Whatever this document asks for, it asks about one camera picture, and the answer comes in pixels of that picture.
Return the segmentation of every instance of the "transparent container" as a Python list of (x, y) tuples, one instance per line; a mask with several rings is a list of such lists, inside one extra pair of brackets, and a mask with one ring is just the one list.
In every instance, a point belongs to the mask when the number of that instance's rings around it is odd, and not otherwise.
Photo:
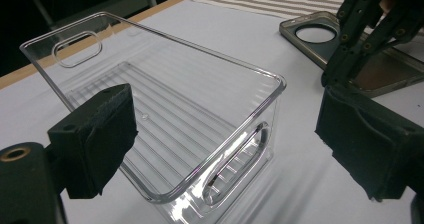
[(70, 111), (131, 85), (139, 134), (120, 170), (170, 222), (216, 222), (272, 158), (279, 75), (104, 12), (21, 51)]

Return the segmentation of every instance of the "white table surface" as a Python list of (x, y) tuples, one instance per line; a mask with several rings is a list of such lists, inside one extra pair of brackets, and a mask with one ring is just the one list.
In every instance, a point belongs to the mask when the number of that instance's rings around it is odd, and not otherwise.
[[(411, 223), (413, 191), (407, 189), (400, 200), (370, 201), (314, 133), (322, 71), (281, 37), (281, 21), (187, 0), (142, 22), (287, 80), (273, 133), (275, 156), (222, 223)], [(415, 50), (422, 50), (422, 44), (416, 45)], [(376, 100), (424, 126), (423, 87), (417, 84)], [(39, 74), (0, 90), (0, 149), (26, 141), (49, 144), (47, 130), (67, 114)], [(64, 192), (62, 198), (70, 224), (164, 223), (120, 171), (102, 196), (69, 200)]]

